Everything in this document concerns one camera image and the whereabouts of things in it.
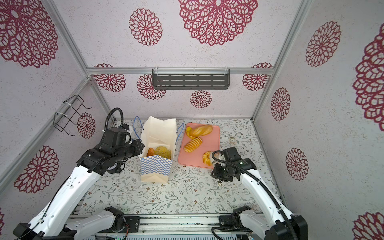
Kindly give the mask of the blue checkered paper bag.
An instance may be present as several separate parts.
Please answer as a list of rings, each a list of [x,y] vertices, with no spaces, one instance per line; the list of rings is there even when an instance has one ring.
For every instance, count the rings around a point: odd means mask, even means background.
[[[141,135],[136,136],[145,146],[139,155],[141,181],[166,184],[171,173],[176,143],[184,125],[177,127],[176,119],[160,120],[154,117],[149,117],[143,124],[139,117],[135,117],[134,131],[136,123],[142,127]]]

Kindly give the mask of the striped twisted bread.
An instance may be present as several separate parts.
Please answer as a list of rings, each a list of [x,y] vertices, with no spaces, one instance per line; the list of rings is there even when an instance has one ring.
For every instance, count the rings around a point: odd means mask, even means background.
[[[192,153],[195,151],[201,144],[203,143],[203,140],[200,137],[194,138],[190,140],[185,146],[184,151],[187,153]]]

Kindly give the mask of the long baguette bread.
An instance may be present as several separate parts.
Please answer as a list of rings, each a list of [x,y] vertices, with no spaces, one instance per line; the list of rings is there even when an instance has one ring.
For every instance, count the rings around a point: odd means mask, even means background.
[[[190,135],[197,138],[200,136],[205,136],[210,134],[213,131],[213,127],[211,125],[202,125],[190,131]]]

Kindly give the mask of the yellow croissant bread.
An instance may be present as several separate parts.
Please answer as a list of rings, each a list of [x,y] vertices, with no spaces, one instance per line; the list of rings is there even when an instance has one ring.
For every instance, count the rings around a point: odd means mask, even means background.
[[[192,130],[191,127],[186,127],[186,135],[192,140],[192,139],[194,139],[195,137],[193,137],[193,136],[190,135],[190,131],[191,131],[191,130]]]

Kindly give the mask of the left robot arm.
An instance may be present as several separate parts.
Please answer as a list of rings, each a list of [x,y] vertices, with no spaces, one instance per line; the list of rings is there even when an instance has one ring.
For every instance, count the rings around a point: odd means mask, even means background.
[[[103,230],[123,230],[124,214],[114,207],[81,221],[68,222],[68,218],[104,173],[141,155],[143,149],[140,140],[132,140],[129,125],[104,130],[101,142],[80,157],[72,174],[47,206],[29,223],[18,224],[13,234],[18,240],[82,240]]]

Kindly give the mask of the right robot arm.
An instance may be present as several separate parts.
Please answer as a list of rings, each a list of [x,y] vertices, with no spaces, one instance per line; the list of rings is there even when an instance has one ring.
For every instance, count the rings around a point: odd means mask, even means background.
[[[222,182],[236,178],[254,197],[263,215],[251,207],[235,209],[230,216],[221,216],[220,226],[211,229],[216,233],[245,232],[250,240],[307,240],[308,224],[300,215],[294,215],[270,190],[262,179],[256,165],[249,158],[243,159],[235,147],[210,154],[214,164],[211,176]]]

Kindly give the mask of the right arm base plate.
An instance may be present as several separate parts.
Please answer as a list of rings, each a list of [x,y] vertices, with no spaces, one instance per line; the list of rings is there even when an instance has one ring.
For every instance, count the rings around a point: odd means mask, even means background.
[[[240,230],[243,227],[236,214],[219,216],[219,223],[221,228]]]

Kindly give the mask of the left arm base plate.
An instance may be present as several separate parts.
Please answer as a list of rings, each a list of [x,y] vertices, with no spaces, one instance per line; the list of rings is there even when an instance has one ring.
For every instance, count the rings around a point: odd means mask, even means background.
[[[140,225],[140,217],[125,217],[124,213],[114,207],[107,207],[105,211],[111,212],[115,221],[113,225],[101,233],[137,233]]]

